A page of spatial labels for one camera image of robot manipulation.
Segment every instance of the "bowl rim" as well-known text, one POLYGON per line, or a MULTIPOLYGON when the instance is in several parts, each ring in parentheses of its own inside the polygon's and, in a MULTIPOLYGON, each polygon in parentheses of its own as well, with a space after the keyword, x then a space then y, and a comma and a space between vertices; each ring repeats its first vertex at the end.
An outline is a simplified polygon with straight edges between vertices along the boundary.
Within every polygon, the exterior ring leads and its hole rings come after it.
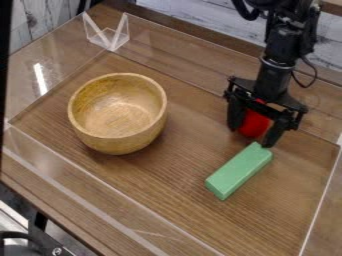
POLYGON ((132 136, 136 136, 138 134, 146 132, 155 124, 156 122, 162 119, 164 112, 166 112, 166 108, 167 108, 167 96, 166 96, 166 92, 163 87, 159 85, 159 83, 150 77, 136 74, 136 73, 110 73, 102 76, 95 77, 94 79, 88 80, 82 86, 80 88, 74 92, 70 101, 68 101, 68 119, 71 121, 72 126, 84 134, 87 134, 88 136, 94 137, 94 138, 99 138, 99 139, 123 139, 123 138, 130 138, 132 136), (72 112, 72 104, 75 102, 75 99, 78 98, 78 95, 80 93, 80 91, 91 84, 94 83, 96 80, 103 79, 106 77, 115 77, 115 76, 134 76, 134 77, 139 77, 144 80, 147 80, 154 86, 155 88, 159 90, 160 95, 162 95, 162 108, 159 110, 159 113, 156 115, 156 117, 154 118, 151 124, 148 126, 146 126, 139 132, 130 134, 130 135, 124 135, 124 136, 99 136, 95 133, 90 132, 87 129, 83 128, 83 126, 79 124, 79 122, 75 119, 74 116, 74 112, 72 112))

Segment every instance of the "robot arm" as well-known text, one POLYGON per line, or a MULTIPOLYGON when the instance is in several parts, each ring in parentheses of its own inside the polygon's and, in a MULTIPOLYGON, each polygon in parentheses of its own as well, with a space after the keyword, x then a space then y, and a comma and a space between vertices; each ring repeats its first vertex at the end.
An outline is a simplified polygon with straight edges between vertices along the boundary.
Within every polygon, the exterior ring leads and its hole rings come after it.
POLYGON ((286 130, 297 130, 307 107, 289 94, 294 68, 301 58, 310 64, 306 55, 314 51, 321 1, 317 0, 246 0, 254 8, 249 11, 243 0, 233 0, 243 18, 255 20, 267 12, 266 50, 261 58, 261 70, 255 81, 231 77, 225 97, 230 101, 227 124, 233 131, 243 125, 247 109, 274 121, 266 133, 263 147, 273 147, 286 130), (279 105, 274 109, 269 103, 279 105))

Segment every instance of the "green block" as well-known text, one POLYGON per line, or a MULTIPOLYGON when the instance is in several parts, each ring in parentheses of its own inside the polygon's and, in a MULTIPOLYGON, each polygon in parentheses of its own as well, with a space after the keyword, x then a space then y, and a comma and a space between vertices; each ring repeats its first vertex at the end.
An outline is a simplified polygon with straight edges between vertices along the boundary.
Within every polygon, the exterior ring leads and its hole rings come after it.
POLYGON ((273 152, 254 142, 206 179, 207 189, 226 200, 271 159, 273 152))

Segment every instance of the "wooden bowl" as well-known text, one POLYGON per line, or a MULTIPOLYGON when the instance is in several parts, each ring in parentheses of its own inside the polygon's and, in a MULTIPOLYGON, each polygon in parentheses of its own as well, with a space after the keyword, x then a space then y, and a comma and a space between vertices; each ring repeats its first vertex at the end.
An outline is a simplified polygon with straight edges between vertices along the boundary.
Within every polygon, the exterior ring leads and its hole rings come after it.
POLYGON ((68 104, 75 132, 92 149, 122 155, 144 148, 166 123, 167 97, 148 77, 118 73, 88 81, 68 104))

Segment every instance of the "wooden table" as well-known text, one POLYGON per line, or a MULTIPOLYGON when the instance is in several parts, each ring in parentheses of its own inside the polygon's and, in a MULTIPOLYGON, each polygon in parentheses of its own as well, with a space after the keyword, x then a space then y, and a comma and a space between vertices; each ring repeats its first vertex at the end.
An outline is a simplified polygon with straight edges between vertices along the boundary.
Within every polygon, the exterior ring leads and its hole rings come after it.
MULTIPOLYGON (((100 26, 120 17, 106 5, 91 15, 100 26)), ((219 95, 227 75, 255 76, 258 60, 135 17, 114 54, 82 27, 76 18, 12 56, 1 181, 100 254, 297 255, 339 151, 339 88, 291 87, 311 108, 302 131, 285 135, 273 163, 221 202, 205 179, 250 141, 229 131, 219 95), (43 97, 38 63, 54 87, 43 97), (111 72, 154 78, 170 102, 162 136, 120 157, 80 143, 66 112, 76 88, 111 72)))

